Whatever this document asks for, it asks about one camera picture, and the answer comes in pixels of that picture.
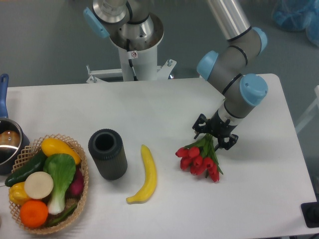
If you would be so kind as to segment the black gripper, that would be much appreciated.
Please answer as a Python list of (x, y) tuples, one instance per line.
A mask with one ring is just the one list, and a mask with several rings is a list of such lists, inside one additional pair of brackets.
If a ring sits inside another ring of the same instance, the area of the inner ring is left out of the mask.
[(217, 138), (218, 143), (214, 147), (216, 151), (218, 149), (229, 150), (237, 143), (238, 135), (231, 134), (236, 127), (237, 125), (231, 124), (231, 120), (227, 119), (223, 121), (218, 112), (215, 112), (209, 120), (204, 114), (200, 114), (193, 124), (192, 129), (195, 133), (194, 139), (197, 139), (202, 133), (207, 133), (208, 129), (208, 132)]

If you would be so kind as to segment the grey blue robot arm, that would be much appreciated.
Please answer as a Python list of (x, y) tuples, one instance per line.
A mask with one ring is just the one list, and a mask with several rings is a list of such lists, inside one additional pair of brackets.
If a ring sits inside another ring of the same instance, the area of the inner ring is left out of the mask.
[[(234, 128), (266, 96), (265, 80), (240, 70), (267, 46), (265, 33), (252, 27), (236, 0), (209, 0), (228, 47), (223, 53), (210, 51), (199, 61), (198, 74), (225, 100), (211, 118), (200, 115), (193, 125), (196, 134), (217, 139), (216, 148), (230, 149), (238, 140)], [(157, 66), (157, 49), (163, 38), (161, 20), (150, 12), (147, 0), (95, 0), (83, 11), (90, 28), (117, 47), (124, 81), (166, 79), (170, 63)]]

